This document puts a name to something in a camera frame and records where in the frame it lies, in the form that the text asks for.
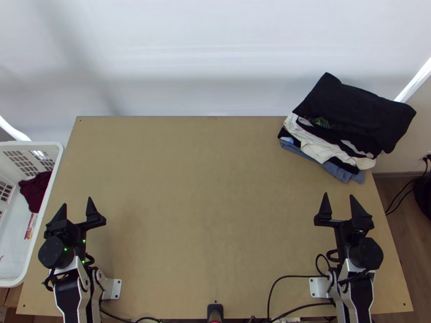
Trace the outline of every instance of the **white pipe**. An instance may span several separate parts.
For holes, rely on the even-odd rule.
[[[15,140],[18,141],[31,141],[27,135],[23,134],[21,131],[16,130],[12,127],[5,119],[0,116],[0,127],[3,128],[8,134],[10,134]]]

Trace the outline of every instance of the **sticker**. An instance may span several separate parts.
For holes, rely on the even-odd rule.
[[[27,226],[27,231],[25,232],[24,240],[31,240],[31,237],[34,232],[34,227],[36,226],[37,213],[32,213],[29,221],[29,225]]]

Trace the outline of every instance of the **folded clothes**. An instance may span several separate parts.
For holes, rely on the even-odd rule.
[[[280,140],[280,146],[281,146],[281,148],[289,150],[289,151],[291,151],[291,152],[293,152],[293,153],[295,153],[301,157],[304,157],[308,160],[311,160],[312,162],[320,164],[318,161],[314,160],[313,158],[311,158],[307,154],[303,153],[300,148],[296,147],[295,145],[291,144],[288,141],[284,141],[281,139]],[[325,168],[328,173],[330,173],[332,176],[336,177],[337,179],[339,179],[343,183],[348,183],[350,179],[352,179],[352,180],[354,180],[360,184],[363,184],[365,181],[364,171],[359,171],[358,174],[352,174],[352,173],[342,169],[341,167],[338,167],[337,165],[331,163],[330,161],[326,161],[325,163],[322,163],[320,165],[323,168]]]
[[[319,163],[322,164],[328,161],[331,157],[336,157],[344,163],[357,166],[360,170],[367,170],[374,167],[376,164],[376,161],[371,158],[349,156],[345,151],[341,150],[338,145],[330,144],[304,130],[296,123],[297,119],[298,116],[291,113],[284,121],[284,126],[287,131],[301,141],[301,150]]]
[[[296,147],[301,148],[301,142],[298,139],[296,139],[291,133],[289,133],[285,129],[285,127],[281,127],[279,135],[278,135],[278,139],[281,139],[283,137],[285,137],[285,138],[286,137],[292,138],[293,139],[293,144]],[[342,169],[344,169],[345,171],[348,171],[349,173],[352,173],[352,174],[358,174],[359,173],[359,168],[358,167],[352,166],[350,164],[346,164],[346,163],[342,162],[341,160],[339,160],[336,157],[331,157],[331,158],[328,159],[328,161],[331,162],[331,163],[333,163],[333,164],[335,164],[335,165],[337,165],[338,167],[341,167]]]
[[[310,123],[310,121],[308,121],[307,119],[304,119],[302,117],[298,117],[298,119],[296,119],[296,123],[299,124],[302,129],[308,131],[309,133],[327,141],[330,144],[337,145],[338,147],[340,147],[341,150],[346,152],[347,155],[349,155],[351,157],[359,157],[359,158],[368,157],[368,158],[372,158],[372,159],[377,157],[377,156],[374,156],[370,152],[359,151],[348,140],[340,140],[339,138],[334,138],[331,136],[323,136],[322,130],[319,129],[319,126],[312,125]]]
[[[328,138],[329,133],[338,135],[340,140],[350,141],[359,151],[375,156],[382,149],[387,153],[394,150],[416,114],[405,103],[344,85],[329,73],[319,79],[293,112],[327,132],[319,137]]]

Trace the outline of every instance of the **red garment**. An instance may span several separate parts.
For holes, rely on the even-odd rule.
[[[39,173],[33,179],[22,180],[18,183],[21,187],[19,191],[25,197],[29,210],[33,213],[39,213],[51,173],[51,171]]]

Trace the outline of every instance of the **white laundry basket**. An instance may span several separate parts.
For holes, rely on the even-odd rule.
[[[0,142],[0,287],[27,273],[64,148],[55,142]],[[39,213],[32,213],[18,182],[52,171]]]

